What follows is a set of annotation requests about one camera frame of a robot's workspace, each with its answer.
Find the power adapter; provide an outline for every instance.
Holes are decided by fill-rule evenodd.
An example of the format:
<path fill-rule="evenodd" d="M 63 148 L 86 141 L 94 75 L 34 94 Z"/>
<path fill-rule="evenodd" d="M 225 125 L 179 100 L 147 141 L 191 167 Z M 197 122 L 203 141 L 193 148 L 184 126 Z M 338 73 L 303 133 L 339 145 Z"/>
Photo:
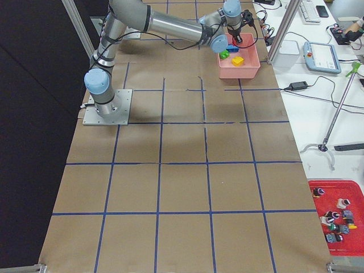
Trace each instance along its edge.
<path fill-rule="evenodd" d="M 296 90 L 302 90 L 309 87 L 307 82 L 305 81 L 298 81 L 298 82 L 292 82 L 287 88 L 287 90 L 296 91 Z"/>

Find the red tray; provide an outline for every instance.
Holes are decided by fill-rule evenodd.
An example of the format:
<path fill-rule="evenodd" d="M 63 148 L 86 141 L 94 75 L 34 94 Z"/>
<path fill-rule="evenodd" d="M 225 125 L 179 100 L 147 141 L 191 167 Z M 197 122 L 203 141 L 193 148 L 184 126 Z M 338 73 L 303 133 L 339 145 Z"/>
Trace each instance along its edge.
<path fill-rule="evenodd" d="M 322 188 L 325 194 L 314 198 L 317 214 L 323 216 L 327 211 L 339 212 L 342 210 L 336 207 L 339 198 L 349 199 L 350 205 L 346 209 L 351 210 L 354 216 L 354 223 L 357 229 L 350 229 L 349 234 L 342 234 L 344 240 L 337 243 L 328 243 L 331 255 L 335 256 L 364 256 L 364 196 L 357 183 L 350 180 L 312 180 L 309 181 L 311 192 L 314 188 Z M 345 224 L 340 216 L 335 224 Z M 324 234 L 332 231 L 322 225 Z"/>

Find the table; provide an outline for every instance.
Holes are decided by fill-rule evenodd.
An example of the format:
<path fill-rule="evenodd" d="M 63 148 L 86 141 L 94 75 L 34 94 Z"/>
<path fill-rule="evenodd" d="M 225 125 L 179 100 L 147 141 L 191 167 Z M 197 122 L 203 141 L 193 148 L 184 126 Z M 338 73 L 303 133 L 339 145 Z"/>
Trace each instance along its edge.
<path fill-rule="evenodd" d="M 150 5 L 196 20 L 221 2 Z M 264 60 L 262 39 L 257 47 Z M 123 43 L 116 63 L 113 87 L 134 90 L 130 123 L 78 121 L 40 263 L 52 272 L 326 272 L 271 65 L 251 80 L 220 80 L 209 48 L 176 52 L 145 34 Z"/>
<path fill-rule="evenodd" d="M 325 5 L 323 0 L 314 0 L 314 2 L 315 5 Z M 255 5 L 255 9 L 258 11 L 260 7 Z M 330 36 L 326 32 L 326 27 L 335 23 L 332 14 L 328 9 L 327 11 L 329 17 L 321 18 L 320 25 L 302 24 L 301 14 L 297 12 L 289 31 L 303 35 L 311 42 L 327 43 Z M 267 23 L 277 28 L 283 14 L 283 8 L 268 10 Z M 297 41 L 301 49 L 305 42 L 303 38 L 294 34 L 287 34 L 286 39 Z M 348 45 L 337 45 L 333 38 L 330 43 L 335 45 L 339 59 L 350 60 L 357 58 L 355 54 L 358 52 L 353 51 Z M 281 69 L 275 68 L 275 72 L 277 82 L 281 88 L 285 88 L 291 82 L 296 81 L 306 81 L 308 84 L 313 84 L 318 76 L 325 76 L 336 83 L 333 98 L 335 101 L 340 101 L 342 92 L 348 82 L 345 75 L 351 70 L 351 64 L 341 63 L 340 65 L 342 72 L 338 75 L 312 72 L 306 68 L 303 56 L 301 55 L 290 70 L 282 72 Z M 345 103 L 363 107 L 364 89 L 361 87 L 358 78 L 360 76 L 354 80 Z M 332 83 L 329 81 L 320 79 L 315 86 L 300 93 L 307 96 L 330 99 L 332 86 Z M 326 102 L 308 100 L 287 93 L 282 93 L 282 97 L 295 136 L 297 148 L 302 150 L 309 143 L 322 143 L 328 126 L 331 123 L 335 108 Z M 328 143 L 328 148 L 333 151 L 335 156 L 335 170 L 332 171 L 329 168 L 327 156 L 322 152 L 310 150 L 300 154 L 307 178 L 351 179 L 356 181 L 362 190 L 364 189 L 364 150 L 336 152 L 333 149 L 333 146 L 336 145 L 362 143 L 364 135 L 363 121 L 364 115 L 350 114 L 345 111 L 340 112 Z"/>

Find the white table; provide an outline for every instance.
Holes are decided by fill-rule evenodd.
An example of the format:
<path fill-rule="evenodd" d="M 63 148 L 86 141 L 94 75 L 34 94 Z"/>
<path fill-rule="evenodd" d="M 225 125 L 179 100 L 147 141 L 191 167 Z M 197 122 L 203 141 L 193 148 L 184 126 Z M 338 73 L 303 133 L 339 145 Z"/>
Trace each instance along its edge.
<path fill-rule="evenodd" d="M 325 5 L 323 0 L 314 0 L 315 5 Z M 277 30 L 284 12 L 284 8 L 288 1 L 282 1 L 283 7 L 277 10 L 267 10 L 267 23 L 275 27 Z M 255 5 L 256 11 L 262 8 Z M 326 27 L 335 23 L 335 20 L 329 13 L 328 18 L 321 18 L 320 25 L 303 24 L 300 11 L 297 12 L 289 31 L 296 32 L 305 36 L 310 42 L 327 43 L 330 39 L 326 32 Z M 295 40 L 298 42 L 300 50 L 305 40 L 294 34 L 287 34 L 286 40 Z M 334 38 L 330 44 L 335 45 L 335 49 L 339 59 L 349 60 L 356 59 L 355 54 L 348 45 L 337 45 Z M 288 71 L 274 67 L 276 78 L 281 88 L 287 87 L 291 82 L 306 81 L 309 85 L 313 84 L 318 76 L 325 76 L 336 83 L 334 92 L 334 100 L 340 101 L 348 78 L 345 75 L 351 71 L 351 64 L 340 64 L 342 72 L 338 75 L 327 73 L 316 73 L 309 71 L 305 65 L 303 54 L 297 59 L 293 67 Z M 358 105 L 364 107 L 364 89 L 359 82 L 359 76 L 349 90 L 349 94 L 345 100 L 346 104 Z M 320 79 L 317 84 L 308 88 L 300 94 L 330 99 L 333 84 L 325 79 Z M 332 104 L 317 100 L 310 100 L 288 93 L 282 93 L 284 105 L 292 126 L 292 131 L 296 139 L 297 148 L 302 150 L 307 144 L 321 144 L 328 127 L 333 118 L 336 109 Z M 364 110 L 350 108 L 353 111 Z M 341 144 L 363 143 L 364 142 L 364 115 L 350 114 L 341 111 L 332 134 L 329 138 L 328 149 L 334 153 L 336 160 L 335 170 L 332 171 L 328 164 L 328 155 L 318 149 L 309 150 L 301 154 L 301 159 L 308 179 L 350 179 L 356 181 L 364 191 L 364 150 L 336 152 L 334 146 Z"/>

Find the screen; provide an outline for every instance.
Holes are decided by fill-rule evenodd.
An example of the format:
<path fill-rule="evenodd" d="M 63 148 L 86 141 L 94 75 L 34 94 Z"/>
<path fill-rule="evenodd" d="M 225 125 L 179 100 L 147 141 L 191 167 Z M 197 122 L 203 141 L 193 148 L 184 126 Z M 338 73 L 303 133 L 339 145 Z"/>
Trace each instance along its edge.
<path fill-rule="evenodd" d="M 313 61 L 319 68 L 337 69 L 331 46 L 311 44 Z"/>

